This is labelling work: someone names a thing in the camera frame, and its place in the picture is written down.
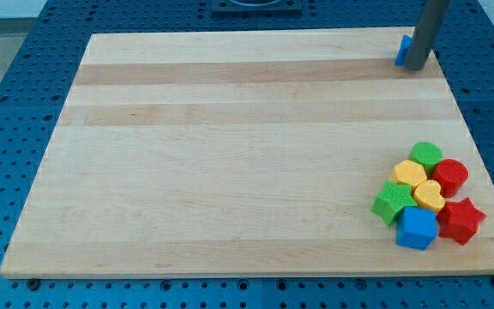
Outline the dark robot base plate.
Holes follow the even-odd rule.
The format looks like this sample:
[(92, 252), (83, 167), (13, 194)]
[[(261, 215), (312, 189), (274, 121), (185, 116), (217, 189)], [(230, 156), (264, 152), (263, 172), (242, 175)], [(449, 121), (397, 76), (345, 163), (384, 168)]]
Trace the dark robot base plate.
[(302, 11), (303, 0), (211, 0), (213, 15)]

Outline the grey cylindrical robot stick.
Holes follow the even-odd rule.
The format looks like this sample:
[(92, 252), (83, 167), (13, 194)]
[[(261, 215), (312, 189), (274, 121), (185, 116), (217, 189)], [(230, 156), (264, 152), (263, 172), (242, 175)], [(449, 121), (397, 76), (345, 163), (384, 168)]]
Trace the grey cylindrical robot stick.
[(404, 66), (408, 70), (419, 71), (425, 67), (450, 3), (451, 0), (426, 1), (405, 58)]

